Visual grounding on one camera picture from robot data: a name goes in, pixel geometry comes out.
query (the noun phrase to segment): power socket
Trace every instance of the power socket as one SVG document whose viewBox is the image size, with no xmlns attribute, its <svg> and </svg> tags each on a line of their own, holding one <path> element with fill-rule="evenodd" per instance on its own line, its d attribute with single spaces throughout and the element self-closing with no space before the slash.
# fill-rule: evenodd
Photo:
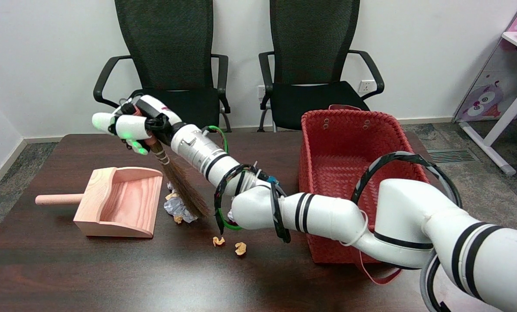
<svg viewBox="0 0 517 312">
<path fill-rule="evenodd" d="M 376 81 L 374 80 L 361 80 L 357 93 L 370 93 L 376 90 Z"/>
<path fill-rule="evenodd" d="M 258 99 L 260 99 L 262 101 L 262 98 L 266 94 L 266 88 L 264 87 L 264 85 L 257 85 L 257 94 L 258 94 Z"/>
</svg>

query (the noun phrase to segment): red woven basket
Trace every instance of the red woven basket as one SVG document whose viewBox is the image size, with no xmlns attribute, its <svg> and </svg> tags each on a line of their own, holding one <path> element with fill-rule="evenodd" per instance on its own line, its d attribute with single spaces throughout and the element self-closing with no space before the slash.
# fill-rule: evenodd
<svg viewBox="0 0 517 312">
<path fill-rule="evenodd" d="M 313 110 L 303 115 L 301 125 L 301 192 L 350 199 L 358 180 L 378 157 L 398 150 L 413 152 L 397 120 L 380 112 Z M 374 231 L 378 186 L 390 178 L 429 182 L 418 164 L 394 161 L 378 170 L 359 200 L 370 231 Z M 310 234 L 307 241 L 315 263 L 359 263 L 354 247 Z M 366 255 L 363 262 L 378 263 Z"/>
</svg>

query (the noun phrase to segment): floor vent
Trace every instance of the floor vent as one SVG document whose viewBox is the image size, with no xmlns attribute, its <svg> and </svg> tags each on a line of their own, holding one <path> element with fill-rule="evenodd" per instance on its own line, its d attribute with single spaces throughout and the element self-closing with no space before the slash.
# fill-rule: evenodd
<svg viewBox="0 0 517 312">
<path fill-rule="evenodd" d="M 432 149 L 428 150 L 433 162 L 437 164 L 478 162 L 478 158 L 467 149 Z"/>
</svg>

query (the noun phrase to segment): green cable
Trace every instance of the green cable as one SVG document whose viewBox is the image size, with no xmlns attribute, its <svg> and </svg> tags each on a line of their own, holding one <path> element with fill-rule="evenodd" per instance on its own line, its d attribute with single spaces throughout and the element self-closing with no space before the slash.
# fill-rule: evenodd
<svg viewBox="0 0 517 312">
<path fill-rule="evenodd" d="M 222 129 L 218 128 L 217 126 L 209 126 L 209 129 L 220 133 L 220 135 L 222 136 L 222 140 L 223 140 L 224 152 L 229 154 L 229 147 L 227 146 L 227 139 L 226 139 L 226 136 L 225 136 L 224 132 L 222 131 Z"/>
<path fill-rule="evenodd" d="M 220 214 L 220 218 L 222 219 L 222 222 L 224 223 L 224 226 L 227 227 L 228 229 L 230 229 L 232 231 L 239 231 L 239 230 L 243 229 L 239 225 L 231 225 L 231 224 L 227 223 L 227 221 L 223 217 L 222 208 L 218 208 L 218 213 Z"/>
</svg>

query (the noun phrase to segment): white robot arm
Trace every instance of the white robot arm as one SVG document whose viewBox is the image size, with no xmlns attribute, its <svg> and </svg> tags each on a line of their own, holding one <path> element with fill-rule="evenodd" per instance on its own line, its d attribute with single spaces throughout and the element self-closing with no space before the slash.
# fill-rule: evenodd
<svg viewBox="0 0 517 312">
<path fill-rule="evenodd" d="M 156 103 L 156 99 L 145 95 L 136 105 L 147 108 L 149 102 Z M 171 125 L 173 132 L 165 136 L 167 144 L 213 185 L 218 186 L 239 166 L 197 126 L 181 123 L 166 107 L 157 110 L 176 121 Z M 143 119 L 118 118 L 118 112 L 102 114 L 93 118 L 100 130 L 109 133 L 115 122 L 124 136 L 118 134 L 120 138 L 143 140 L 148 136 Z M 156 117 L 155 112 L 146 115 Z M 122 120 L 130 124 L 118 124 Z M 241 172 L 226 184 L 224 194 L 235 197 L 233 219 L 243 229 L 274 227 L 271 185 L 250 172 Z M 382 181 L 374 233 L 366 230 L 367 221 L 350 200 L 297 193 L 280 197 L 278 204 L 286 229 L 352 245 L 396 267 L 421 269 L 435 250 L 445 273 L 462 291 L 506 312 L 517 312 L 517 230 L 480 222 L 429 184 Z"/>
</svg>

